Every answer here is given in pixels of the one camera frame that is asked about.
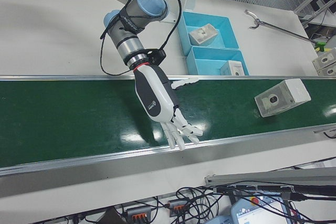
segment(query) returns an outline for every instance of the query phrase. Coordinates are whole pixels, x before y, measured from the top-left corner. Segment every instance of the robotic arm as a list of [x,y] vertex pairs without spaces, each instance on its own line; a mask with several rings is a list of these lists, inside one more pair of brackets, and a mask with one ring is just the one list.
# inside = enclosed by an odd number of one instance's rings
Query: robotic arm
[[133,70],[135,92],[147,115],[160,122],[171,149],[175,143],[180,150],[185,149],[182,134],[194,144],[203,131],[188,124],[183,117],[173,88],[197,81],[170,83],[166,74],[158,66],[165,58],[163,50],[144,49],[137,34],[153,21],[163,20],[168,14],[164,0],[119,0],[126,5],[121,10],[113,10],[104,18],[107,33],[118,50],[125,65]]

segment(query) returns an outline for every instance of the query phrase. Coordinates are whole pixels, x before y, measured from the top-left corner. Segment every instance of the logo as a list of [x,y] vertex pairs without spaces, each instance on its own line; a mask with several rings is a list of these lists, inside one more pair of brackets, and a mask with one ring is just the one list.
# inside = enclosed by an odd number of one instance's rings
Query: logo
[[156,102],[152,101],[150,104],[147,105],[148,110],[151,110],[154,106],[156,106]]

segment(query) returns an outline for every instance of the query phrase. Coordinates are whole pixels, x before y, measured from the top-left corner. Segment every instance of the small white box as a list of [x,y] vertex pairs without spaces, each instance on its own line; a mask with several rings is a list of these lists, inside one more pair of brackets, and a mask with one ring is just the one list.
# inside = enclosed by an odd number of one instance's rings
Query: small white box
[[206,24],[196,30],[189,33],[189,39],[194,46],[208,46],[210,45],[218,35],[215,27],[211,24]]
[[314,59],[313,61],[314,67],[316,71],[321,70],[333,63],[336,62],[336,48],[334,47],[328,52],[320,55],[318,58]]
[[319,76],[336,76],[336,62],[317,71]]
[[243,65],[240,61],[228,60],[220,68],[220,74],[222,76],[244,76]]
[[262,117],[277,115],[311,100],[300,79],[289,79],[254,97]]

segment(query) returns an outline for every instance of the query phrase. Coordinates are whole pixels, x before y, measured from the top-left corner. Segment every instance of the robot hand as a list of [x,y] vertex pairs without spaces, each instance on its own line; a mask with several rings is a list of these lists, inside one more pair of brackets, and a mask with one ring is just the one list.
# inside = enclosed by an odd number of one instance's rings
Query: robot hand
[[[161,123],[170,148],[174,149],[176,143],[180,150],[185,149],[182,133],[191,142],[198,144],[197,136],[202,136],[203,131],[188,124],[182,115],[176,94],[162,69],[146,62],[134,69],[134,76],[136,94],[147,115]],[[178,81],[172,86],[178,88],[196,81]]]

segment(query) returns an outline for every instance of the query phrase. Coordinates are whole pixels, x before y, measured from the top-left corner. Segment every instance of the red button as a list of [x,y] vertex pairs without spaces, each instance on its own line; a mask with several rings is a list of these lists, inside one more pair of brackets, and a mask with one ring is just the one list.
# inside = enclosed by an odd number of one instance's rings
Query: red button
[[251,201],[252,201],[254,204],[259,204],[259,199],[256,198],[256,197],[251,198]]

